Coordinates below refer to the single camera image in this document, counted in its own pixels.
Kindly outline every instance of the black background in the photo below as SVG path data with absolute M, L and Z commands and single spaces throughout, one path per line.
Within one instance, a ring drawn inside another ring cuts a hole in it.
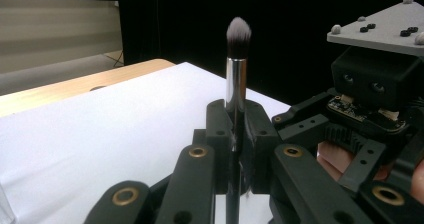
M 402 1 L 159 0 L 161 57 L 225 77 L 226 31 L 239 16 L 252 29 L 248 88 L 293 105 L 333 86 L 331 63 L 347 48 L 327 42 L 333 25 Z

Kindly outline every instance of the wall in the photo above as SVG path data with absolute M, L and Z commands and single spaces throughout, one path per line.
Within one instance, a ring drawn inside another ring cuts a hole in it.
M 114 2 L 0 0 L 0 73 L 121 49 Z

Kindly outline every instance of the brush ferrule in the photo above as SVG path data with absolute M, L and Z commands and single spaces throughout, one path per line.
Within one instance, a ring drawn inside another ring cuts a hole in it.
M 241 150 L 238 140 L 243 133 L 244 111 L 246 100 L 246 66 L 247 59 L 227 58 L 227 99 L 225 109 L 233 122 L 233 134 L 235 145 L 231 148 L 233 152 Z

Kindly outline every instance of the gray mounting plate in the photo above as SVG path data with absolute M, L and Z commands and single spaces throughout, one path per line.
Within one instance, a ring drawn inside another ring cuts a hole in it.
M 360 32 L 361 27 L 375 24 L 375 29 Z M 418 27 L 418 32 L 408 37 L 400 36 L 402 30 Z M 343 26 L 339 34 L 327 34 L 327 41 L 388 52 L 424 56 L 424 45 L 415 44 L 415 38 L 424 32 L 424 7 L 416 2 L 400 3 L 365 17 L 364 21 Z

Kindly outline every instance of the finger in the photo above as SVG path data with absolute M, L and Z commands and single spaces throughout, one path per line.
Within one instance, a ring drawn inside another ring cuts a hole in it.
M 424 204 L 424 160 L 418 164 L 412 175 L 411 195 Z
M 322 156 L 318 156 L 317 161 L 335 181 L 338 181 L 340 179 L 342 173 L 337 170 L 333 165 L 331 165 L 328 161 L 326 161 Z
M 353 160 L 353 154 L 329 142 L 318 144 L 318 154 L 343 173 Z

